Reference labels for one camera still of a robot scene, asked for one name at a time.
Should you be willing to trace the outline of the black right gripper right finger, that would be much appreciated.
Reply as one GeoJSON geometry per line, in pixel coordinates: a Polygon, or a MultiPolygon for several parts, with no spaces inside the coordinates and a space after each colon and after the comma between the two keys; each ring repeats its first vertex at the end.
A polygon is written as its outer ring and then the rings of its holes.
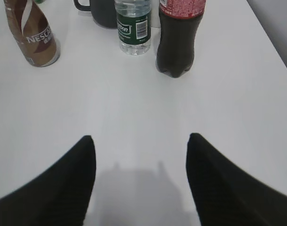
{"type": "Polygon", "coordinates": [[[201,134],[190,134],[186,173],[203,226],[287,226],[287,196],[249,175],[201,134]]]}

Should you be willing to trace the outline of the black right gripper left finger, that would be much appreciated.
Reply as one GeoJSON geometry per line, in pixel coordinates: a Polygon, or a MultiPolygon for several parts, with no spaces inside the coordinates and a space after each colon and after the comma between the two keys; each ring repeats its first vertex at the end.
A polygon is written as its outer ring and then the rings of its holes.
{"type": "Polygon", "coordinates": [[[96,151],[83,136],[39,176],[0,198],[0,226],[81,226],[96,178],[96,151]]]}

